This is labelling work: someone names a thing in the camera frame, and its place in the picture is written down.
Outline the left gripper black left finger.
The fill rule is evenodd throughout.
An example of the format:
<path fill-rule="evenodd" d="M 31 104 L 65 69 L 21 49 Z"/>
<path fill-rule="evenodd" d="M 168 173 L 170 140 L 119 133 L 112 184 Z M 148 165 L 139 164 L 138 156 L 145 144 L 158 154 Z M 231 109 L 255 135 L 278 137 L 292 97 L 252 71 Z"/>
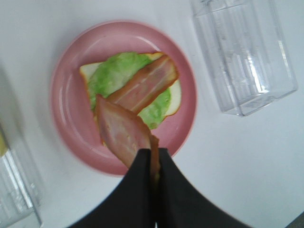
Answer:
<path fill-rule="evenodd" d="M 140 149 L 128 172 L 95 209 L 71 228 L 153 228 L 149 149 Z"/>

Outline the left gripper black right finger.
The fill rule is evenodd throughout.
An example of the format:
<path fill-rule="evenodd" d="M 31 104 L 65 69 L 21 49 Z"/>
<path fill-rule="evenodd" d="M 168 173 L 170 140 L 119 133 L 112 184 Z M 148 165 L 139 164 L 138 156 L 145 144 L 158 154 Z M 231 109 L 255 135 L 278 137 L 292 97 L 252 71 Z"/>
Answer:
<path fill-rule="evenodd" d="M 159 149 L 160 180 L 157 227 L 248 228 L 201 195 L 176 166 L 168 150 Z"/>

